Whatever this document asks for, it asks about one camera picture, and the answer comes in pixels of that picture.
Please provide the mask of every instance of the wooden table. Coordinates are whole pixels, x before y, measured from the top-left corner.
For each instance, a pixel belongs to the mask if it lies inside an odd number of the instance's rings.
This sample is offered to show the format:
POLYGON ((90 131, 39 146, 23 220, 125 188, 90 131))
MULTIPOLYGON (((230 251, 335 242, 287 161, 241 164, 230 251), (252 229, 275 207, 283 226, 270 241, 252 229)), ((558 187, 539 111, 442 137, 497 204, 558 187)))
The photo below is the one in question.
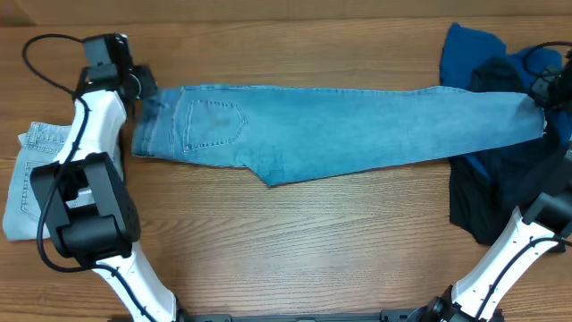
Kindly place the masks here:
MULTIPOLYGON (((462 18, 509 51, 569 39, 570 17, 462 18)), ((29 123, 69 124, 69 98, 23 65, 37 34, 120 31, 160 86, 200 82, 418 89, 437 85, 451 18, 156 24, 0 30, 0 208, 16 135, 29 123)), ((74 86, 82 48, 35 45, 30 59, 74 86)), ((249 170, 128 157, 128 189, 141 243, 161 280, 191 313, 233 315, 376 312, 426 304, 486 252, 449 223, 445 161, 267 188, 249 170)), ((57 255, 49 247, 52 258, 57 255)), ((74 263, 59 260, 73 265, 74 263)), ((500 304, 510 321, 570 320, 572 257, 546 256, 500 304)), ((125 314, 92 273, 42 265, 33 241, 0 239, 0 318, 103 321, 125 314)))

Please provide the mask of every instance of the blue jeans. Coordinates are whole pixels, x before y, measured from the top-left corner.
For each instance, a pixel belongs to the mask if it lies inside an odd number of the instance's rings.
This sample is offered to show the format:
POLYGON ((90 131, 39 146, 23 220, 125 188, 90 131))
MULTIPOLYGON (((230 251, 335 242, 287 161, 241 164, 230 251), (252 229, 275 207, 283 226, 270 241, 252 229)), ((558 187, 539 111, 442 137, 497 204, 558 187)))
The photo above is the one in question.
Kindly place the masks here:
MULTIPOLYGON (((18 136, 21 150, 16 159, 12 180, 8 189, 8 200, 4 212, 3 228, 8 241, 36 238, 40 208, 34 191, 29 184, 33 168, 54 162, 62 149, 71 126, 57 126, 45 123, 32 123, 27 133, 18 136)), ((114 165, 122 177, 121 153, 115 147, 114 165)), ((69 201, 71 208, 93 203, 90 195, 80 195, 69 201)), ((44 238, 49 232, 44 227, 44 238)))
POLYGON ((248 167, 266 184, 349 174, 540 138, 524 94, 203 85, 142 105, 133 154, 248 167))

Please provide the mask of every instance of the blue fabric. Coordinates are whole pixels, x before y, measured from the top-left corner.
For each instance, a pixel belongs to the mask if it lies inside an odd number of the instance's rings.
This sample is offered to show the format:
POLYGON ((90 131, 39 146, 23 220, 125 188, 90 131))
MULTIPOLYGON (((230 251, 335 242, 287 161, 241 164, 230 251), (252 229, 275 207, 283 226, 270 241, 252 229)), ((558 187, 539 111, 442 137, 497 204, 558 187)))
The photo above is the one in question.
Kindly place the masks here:
POLYGON ((272 186, 504 147, 542 130, 542 112, 518 93, 203 85, 146 100, 132 151, 248 167, 272 186))
MULTIPOLYGON (((36 238, 40 209, 34 191, 29 183, 32 169, 54 161, 62 149, 71 126, 57 126, 45 123, 32 123, 27 133, 18 136, 21 150, 8 189, 8 200, 4 212, 3 228, 8 241, 36 238)), ((115 147, 114 165, 122 177, 121 153, 115 147)), ((91 195, 80 195, 68 202, 69 207, 79 207, 93 203, 91 195)), ((49 237, 44 227, 44 238, 49 237)))
MULTIPOLYGON (((450 26, 443 47, 442 85, 468 89, 473 70, 493 57, 506 57, 512 62, 525 87, 529 88, 535 80, 535 77, 527 73, 523 67, 523 58, 529 50, 530 47, 516 54, 507 55, 504 42, 493 34, 464 28, 455 22, 450 26)), ((562 56, 556 50, 540 48, 530 55, 526 63, 530 71, 540 73, 549 64, 561 67, 562 56)), ((572 135, 572 117, 565 112, 550 112, 547 113, 547 118, 556 123, 555 128, 560 136, 561 144, 567 144, 572 135)), ((492 180, 476 154, 466 155, 465 158, 477 172, 487 180, 492 180)))

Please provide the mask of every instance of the folded light blue denim clothing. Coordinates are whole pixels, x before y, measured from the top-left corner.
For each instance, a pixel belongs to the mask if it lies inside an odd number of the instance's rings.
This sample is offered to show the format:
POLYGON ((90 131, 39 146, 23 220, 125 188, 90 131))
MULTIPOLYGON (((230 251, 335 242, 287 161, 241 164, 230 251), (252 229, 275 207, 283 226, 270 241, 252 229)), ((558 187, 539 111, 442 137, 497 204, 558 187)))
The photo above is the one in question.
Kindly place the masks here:
POLYGON ((248 167, 273 186, 504 147, 543 123, 518 93, 202 85, 146 100, 132 151, 248 167))
MULTIPOLYGON (((71 126, 57 126, 45 123, 32 123, 27 133, 18 136, 21 150, 16 159, 12 180, 8 189, 8 200, 4 212, 3 228, 8 241, 36 238, 40 209, 29 183, 33 168, 54 161, 62 149, 71 126)), ((121 153, 115 147, 114 164, 122 177, 121 153)), ((80 195, 69 201, 69 207, 79 207, 93 203, 90 195, 80 195)), ((49 237, 44 227, 44 237, 49 237)))

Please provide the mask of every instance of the light blue denim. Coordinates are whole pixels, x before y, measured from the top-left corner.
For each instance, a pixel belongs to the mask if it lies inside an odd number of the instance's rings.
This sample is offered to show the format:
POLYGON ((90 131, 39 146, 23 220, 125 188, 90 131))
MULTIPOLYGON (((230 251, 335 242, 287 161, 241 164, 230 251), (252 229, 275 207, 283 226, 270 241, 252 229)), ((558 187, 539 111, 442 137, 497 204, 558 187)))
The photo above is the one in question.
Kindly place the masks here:
MULTIPOLYGON (((18 136, 21 150, 10 181, 3 220, 4 233, 8 241, 36 238, 40 209, 29 184, 29 175, 33 168, 54 161, 63 147, 70 128, 71 126, 32 123, 27 133, 18 136)), ((114 165, 122 178, 121 153, 117 146, 114 152, 114 165)), ((69 201, 68 206, 74 208, 90 203, 93 203, 93 199, 89 195, 80 195, 76 200, 69 201)), ((44 237, 49 237, 46 228, 44 237)))
POLYGON ((202 85, 146 100, 132 151, 248 167, 273 186, 504 147, 543 124, 519 93, 202 85))

